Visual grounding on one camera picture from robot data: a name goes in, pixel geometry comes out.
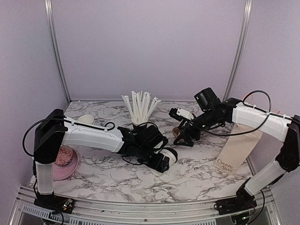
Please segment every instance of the white marble surface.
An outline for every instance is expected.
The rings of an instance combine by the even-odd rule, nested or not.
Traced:
[[[244,162],[234,175],[213,165],[226,142],[224,137],[204,133],[192,148],[174,146],[171,130],[179,122],[168,113],[179,106],[196,115],[201,112],[196,103],[162,102],[150,118],[169,138],[168,146],[178,152],[179,160],[169,171],[157,177],[145,165],[130,165],[118,154],[73,146],[79,154],[79,166],[68,179],[55,181],[54,191],[71,197],[134,203],[199,201],[234,195],[250,177],[247,163]],[[90,114],[98,125],[113,121],[116,126],[131,127],[123,102],[72,102],[65,114],[74,119]],[[214,132],[229,130],[220,128]]]

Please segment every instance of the wall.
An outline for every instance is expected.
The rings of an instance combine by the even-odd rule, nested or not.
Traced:
[[[240,0],[53,0],[60,55],[74,99],[147,90],[223,97],[240,35]]]
[[[54,63],[44,2],[0,0],[0,218],[7,224],[20,185],[32,176],[26,129],[67,103]],[[33,135],[28,136],[33,150]]]
[[[265,90],[273,111],[300,114],[300,4],[299,1],[254,0],[246,46],[232,91],[242,98],[252,90]],[[267,101],[255,96],[254,104],[267,108]],[[251,153],[256,169],[267,165],[281,143],[263,136]],[[284,225],[299,224],[300,170],[285,175],[271,187]]]

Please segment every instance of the beige bag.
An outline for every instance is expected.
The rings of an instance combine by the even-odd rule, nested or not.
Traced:
[[[251,129],[253,128],[235,124],[231,133],[241,133]],[[245,135],[230,136],[214,165],[228,174],[234,174],[261,139],[262,134],[257,130]]]

